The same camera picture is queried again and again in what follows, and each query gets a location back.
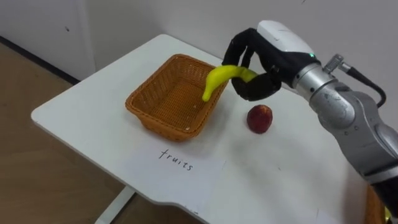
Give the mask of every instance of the wooden floor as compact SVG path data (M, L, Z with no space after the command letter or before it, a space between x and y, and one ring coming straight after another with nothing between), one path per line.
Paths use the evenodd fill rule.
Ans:
M70 87L0 44L0 223L94 223L123 188L30 120ZM199 222L137 196L115 223Z

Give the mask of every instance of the white table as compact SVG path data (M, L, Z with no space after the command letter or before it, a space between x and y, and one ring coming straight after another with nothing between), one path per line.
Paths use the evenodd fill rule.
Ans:
M125 109L124 101L178 53L213 65L221 63L173 37L160 35L32 113L37 125L126 184L97 223L109 223L134 192L164 203L151 186L137 181L131 170L120 165L134 156L137 142L156 138L143 130ZM245 115L255 104L273 110L274 122L263 135L245 128ZM239 99L229 84L203 132L181 148L197 156L226 160L203 210L199 214L187 211L203 222L363 221L365 183L346 162L334 138L320 126L308 103L287 90L250 103Z

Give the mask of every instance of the white wall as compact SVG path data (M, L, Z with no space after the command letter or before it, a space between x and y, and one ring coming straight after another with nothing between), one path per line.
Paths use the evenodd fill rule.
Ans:
M80 0L1 0L0 35L82 80L95 72Z
M160 33L217 57L231 38L264 19L284 23L326 63L346 57L387 91L384 120L398 129L398 1L396 0L87 0L98 68ZM353 89L378 95L337 73Z

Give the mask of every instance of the white paper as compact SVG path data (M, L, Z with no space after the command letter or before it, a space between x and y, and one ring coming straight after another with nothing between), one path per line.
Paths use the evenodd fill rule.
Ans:
M316 224L341 224L325 212L318 210Z
M139 182L145 184L143 187L155 195L152 200L176 203L198 215L213 191L225 160L195 157L168 144L145 145L135 150L126 164L127 169L139 176Z

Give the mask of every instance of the floor baseboard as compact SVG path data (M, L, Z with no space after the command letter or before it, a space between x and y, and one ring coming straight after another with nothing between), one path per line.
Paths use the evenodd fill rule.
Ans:
M30 61L36 63L37 65L41 66L42 68L48 70L49 72L53 73L54 75L64 79L68 83L72 85L76 85L80 81L76 78L72 77L71 75L67 74L66 72L62 71L61 69L53 66L52 64L46 62L45 60L39 58L38 56L28 52L27 50L23 49L22 47L14 44L10 40L5 39L4 37L0 36L0 43L4 44L5 46L9 47L10 49L14 50L15 52L19 53L20 55L24 56L25 58L29 59Z

